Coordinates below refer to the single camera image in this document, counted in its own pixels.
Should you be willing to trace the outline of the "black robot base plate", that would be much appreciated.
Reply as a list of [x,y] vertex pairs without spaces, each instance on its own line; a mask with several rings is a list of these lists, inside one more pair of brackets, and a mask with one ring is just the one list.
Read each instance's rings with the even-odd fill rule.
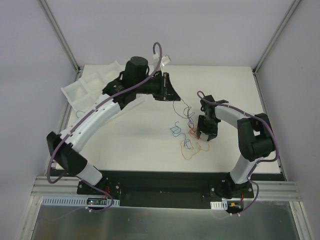
[[122,207],[210,209],[222,199],[253,199],[249,182],[235,185],[226,172],[102,171],[99,189]]

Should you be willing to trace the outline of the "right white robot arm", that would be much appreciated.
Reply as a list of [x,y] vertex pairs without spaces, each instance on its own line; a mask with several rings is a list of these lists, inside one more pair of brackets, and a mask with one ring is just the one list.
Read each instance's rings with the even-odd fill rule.
[[228,174],[225,192],[230,197],[237,197],[243,191],[244,183],[259,163],[275,162],[279,157],[279,146],[265,113],[250,114],[226,100],[215,101],[212,95],[197,92],[200,98],[200,110],[196,135],[207,136],[211,141],[218,136],[218,124],[228,123],[237,129],[240,156],[234,168]]

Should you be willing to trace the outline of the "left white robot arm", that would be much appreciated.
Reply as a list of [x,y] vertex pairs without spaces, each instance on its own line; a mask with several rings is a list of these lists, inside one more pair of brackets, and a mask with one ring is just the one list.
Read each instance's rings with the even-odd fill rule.
[[92,135],[135,101],[137,95],[152,95],[156,101],[163,102],[181,99],[171,84],[169,73],[163,72],[170,58],[157,54],[153,58],[156,63],[153,72],[149,72],[148,61],[133,56],[119,76],[102,89],[97,101],[81,118],[60,133],[52,131],[46,137],[50,160],[56,161],[65,174],[87,182],[89,190],[96,195],[105,191],[103,175],[80,154]]

